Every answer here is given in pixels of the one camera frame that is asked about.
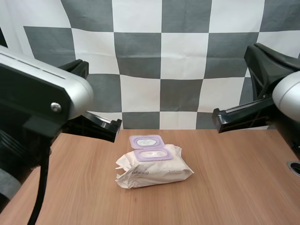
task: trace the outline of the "wooden table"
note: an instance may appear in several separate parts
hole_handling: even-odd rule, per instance
[[[120,188],[116,160],[129,136],[159,134],[183,149],[195,174],[182,182]],[[38,225],[299,225],[297,160],[276,130],[122,130],[116,143],[61,134],[52,147]],[[33,171],[0,215],[24,225],[38,188]]]

